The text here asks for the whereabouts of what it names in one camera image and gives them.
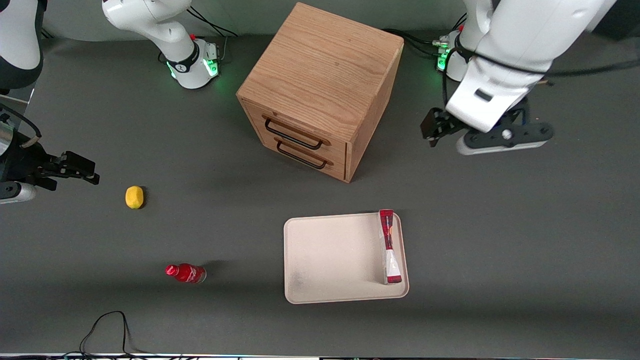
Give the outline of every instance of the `gray tabletop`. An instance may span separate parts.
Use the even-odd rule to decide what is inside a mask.
[[[119,309],[153,352],[640,357],[640,70],[537,88],[552,141],[464,157],[457,136],[435,149],[420,137],[440,76],[405,49],[344,184],[263,148],[236,100],[269,40],[230,39],[201,90],[178,86],[150,42],[48,43],[26,115],[49,152],[94,160],[102,179],[0,207],[0,352],[75,350]],[[632,56],[587,37],[557,67]],[[140,211],[124,204],[135,184]],[[288,303],[284,222],[380,208],[402,218],[409,294]],[[207,264],[207,280],[164,274],[181,261]],[[118,352],[120,326],[105,319],[87,349]]]

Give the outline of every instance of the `plastic tray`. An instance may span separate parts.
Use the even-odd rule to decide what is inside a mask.
[[[392,237],[402,282],[384,285],[378,213],[292,218],[284,225],[284,288],[292,304],[394,299],[409,292],[402,225]]]

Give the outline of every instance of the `electrical cable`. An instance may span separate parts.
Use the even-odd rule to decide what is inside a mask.
[[[449,102],[449,94],[447,91],[447,67],[449,66],[449,59],[451,55],[458,51],[457,47],[454,47],[447,53],[447,57],[444,60],[444,69],[442,69],[442,102],[444,103],[445,108],[447,107],[447,103]]]
[[[234,33],[233,31],[229,30],[229,29],[225,29],[222,26],[218,26],[215,25],[214,23],[212,23],[211,21],[207,20],[207,18],[205,18],[198,10],[196,10],[196,8],[194,8],[193,6],[191,6],[191,10],[187,9],[187,12],[191,14],[191,16],[195,17],[196,19],[202,21],[202,22],[206,22],[207,24],[209,24],[212,28],[214,28],[219,34],[220,36],[224,37],[224,35],[220,32],[220,30],[222,31],[226,31],[227,33],[230,33],[231,35],[237,37],[238,34]]]
[[[609,64],[609,65],[604,65],[604,66],[600,66],[600,67],[591,67],[591,68],[586,68],[586,69],[559,70],[559,71],[537,71],[537,70],[525,69],[525,68],[509,65],[507,63],[503,63],[503,62],[501,62],[499,60],[493,59],[493,58],[491,58],[491,57],[489,57],[487,55],[483,55],[483,54],[477,53],[475,51],[471,51],[471,50],[465,49],[462,46],[460,46],[460,48],[455,48],[455,49],[456,49],[456,51],[459,51],[460,53],[464,52],[464,53],[471,54],[473,56],[477,56],[480,59],[484,59],[484,60],[486,60],[488,62],[494,63],[496,65],[500,65],[501,67],[505,67],[505,68],[510,69],[510,70],[526,72],[526,73],[529,73],[529,74],[545,75],[545,76],[550,77],[550,78],[568,78],[568,77],[572,77],[572,76],[595,75],[595,74],[601,74],[603,72],[625,70],[625,69],[631,69],[631,68],[640,66],[640,59],[635,59],[635,60],[623,61],[623,62],[619,62],[619,63],[613,63],[613,64]]]
[[[453,26],[453,28],[451,28],[451,31],[454,31],[455,29],[458,28],[458,26],[462,25],[465,21],[467,21],[467,13],[464,13],[460,19],[458,19],[458,21],[456,21],[456,24]]]
[[[45,28],[40,28],[40,33],[42,34],[42,36],[44,36],[44,38],[54,38],[54,36],[51,35],[51,33],[48,32]]]
[[[191,14],[191,16],[193,16],[194,18],[196,18],[196,19],[198,19],[198,20],[200,20],[200,21],[202,21],[202,22],[206,22],[207,24],[209,24],[209,25],[213,28],[213,30],[217,31],[217,32],[218,32],[218,34],[220,34],[220,36],[221,36],[221,37],[224,37],[224,36],[225,36],[225,35],[224,35],[224,34],[223,34],[223,33],[222,33],[222,32],[221,32],[221,31],[220,31],[220,30],[219,30],[219,29],[214,25],[214,24],[211,24],[209,21],[207,21],[207,20],[205,20],[205,19],[203,19],[203,18],[201,18],[201,17],[197,16],[196,14],[192,13],[192,12],[191,12],[191,10],[189,10],[189,9],[187,9],[187,12],[188,12],[188,13],[190,13],[190,14]]]
[[[225,37],[225,45],[223,46],[222,49],[222,57],[220,57],[220,61],[225,59],[225,56],[227,55],[227,41],[229,40],[229,37]]]
[[[409,39],[411,39],[411,40],[413,40],[415,42],[418,42],[420,44],[431,45],[430,41],[423,40],[423,39],[421,39],[419,37],[415,37],[415,36],[405,32],[405,31],[402,31],[402,30],[385,28],[385,29],[382,29],[382,31],[386,31],[387,33],[398,35],[399,37],[409,38]]]
[[[148,353],[146,351],[142,351],[142,350],[136,348],[133,345],[133,340],[131,339],[131,330],[129,329],[129,323],[127,322],[127,317],[120,310],[110,311],[108,313],[104,313],[104,314],[100,315],[100,317],[93,323],[93,326],[91,326],[91,330],[89,330],[89,333],[87,333],[87,335],[85,335],[84,338],[80,341],[80,345],[78,346],[79,352],[82,355],[84,355],[85,358],[91,359],[93,357],[93,355],[91,355],[90,353],[86,352],[86,342],[87,342],[87,340],[89,340],[89,338],[91,337],[91,335],[95,331],[95,328],[96,328],[96,326],[98,326],[98,323],[100,322],[100,320],[102,318],[104,318],[105,316],[108,316],[108,315],[111,315],[111,314],[120,314],[122,316],[122,352],[123,352],[123,354],[128,355],[132,359],[147,360],[145,357],[137,356],[137,355],[134,355],[134,354],[132,354],[132,353],[127,351],[127,349],[126,349],[127,340],[129,340],[129,346],[134,351],[137,351],[137,352],[140,352],[140,353]]]
[[[91,356],[90,359],[110,359],[110,360],[122,360],[122,359],[141,359],[140,356],[135,354],[117,354],[117,355],[104,355],[104,354],[88,354]],[[197,356],[197,357],[188,357],[183,358],[180,357],[170,357],[169,355],[149,355],[145,356],[144,359],[158,359],[158,360],[197,360],[197,359],[216,359],[220,360],[221,356],[211,355],[211,356]],[[89,357],[85,357],[79,351],[71,351],[66,354],[60,356],[50,356],[50,355],[18,355],[18,356],[0,356],[0,360],[88,360]]]
[[[31,120],[29,120],[26,117],[24,117],[23,114],[15,111],[14,109],[11,109],[9,106],[7,106],[7,105],[5,105],[5,104],[0,102],[0,111],[1,110],[7,111],[8,113],[11,113],[14,116],[16,116],[18,119],[24,121],[36,133],[36,135],[34,137],[29,139],[29,141],[25,142],[24,144],[20,145],[20,147],[22,147],[23,149],[26,149],[29,146],[32,146],[33,144],[37,143],[38,140],[40,140],[42,138],[42,133],[40,132],[40,129],[36,126],[36,124],[32,123]]]
[[[409,33],[406,33],[404,31],[398,30],[398,29],[382,29],[383,31],[386,31],[387,33],[390,34],[394,34],[397,35],[399,37],[402,37],[404,39],[404,41],[409,44],[410,46],[412,46],[414,49],[418,50],[419,52],[421,52],[422,54],[425,55],[429,55],[429,56],[440,56],[440,54],[438,53],[432,53],[430,51],[426,51],[423,48],[420,47],[420,45],[416,44],[415,42],[419,43],[419,44],[424,44],[424,45],[431,45],[431,42],[423,40],[421,38],[415,37]]]

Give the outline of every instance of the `drawer handle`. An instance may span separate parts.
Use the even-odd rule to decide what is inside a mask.
[[[317,169],[317,170],[322,170],[322,169],[324,169],[324,167],[326,166],[326,162],[327,162],[326,160],[324,160],[324,161],[322,162],[322,165],[316,165],[316,164],[312,163],[311,161],[304,160],[303,158],[301,158],[301,157],[299,157],[299,156],[295,156],[294,154],[291,154],[291,153],[290,153],[290,152],[288,152],[288,151],[282,150],[282,149],[280,148],[280,145],[282,145],[282,142],[281,142],[281,141],[279,141],[279,142],[278,142],[278,145],[276,146],[276,149],[278,149],[278,152],[279,152],[280,154],[283,154],[283,155],[286,155],[286,156],[288,156],[288,157],[292,158],[293,160],[298,160],[299,162],[301,162],[301,163],[303,163],[303,164],[305,164],[305,165],[307,165],[307,166],[310,166],[310,167],[312,167],[312,168],[314,168],[314,169]]]
[[[311,150],[318,150],[318,149],[320,149],[320,146],[322,146],[322,140],[318,140],[318,144],[317,144],[317,145],[311,145],[311,144],[309,144],[309,143],[306,143],[306,142],[304,142],[304,141],[298,140],[298,139],[296,139],[296,138],[292,138],[291,136],[289,136],[289,135],[287,135],[287,134],[285,134],[285,133],[283,133],[283,132],[281,132],[281,131],[278,131],[278,130],[276,130],[276,129],[272,129],[272,128],[270,128],[270,127],[269,127],[269,124],[271,123],[271,119],[269,119],[269,118],[267,118],[267,117],[265,117],[265,119],[267,119],[267,120],[264,122],[264,127],[266,127],[266,128],[267,128],[267,130],[268,130],[270,133],[274,133],[274,134],[276,134],[276,135],[279,135],[279,136],[281,136],[281,137],[283,137],[283,138],[287,139],[288,141],[290,141],[290,142],[294,142],[294,143],[296,143],[296,144],[298,144],[298,145],[300,145],[300,146],[304,146],[304,147],[306,147],[307,149],[311,149]]]

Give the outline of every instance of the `red bottle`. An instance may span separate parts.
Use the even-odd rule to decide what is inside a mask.
[[[187,263],[169,265],[166,267],[164,272],[169,276],[173,276],[180,282],[192,282],[194,284],[203,282],[207,277],[207,271],[202,266],[195,266]]]

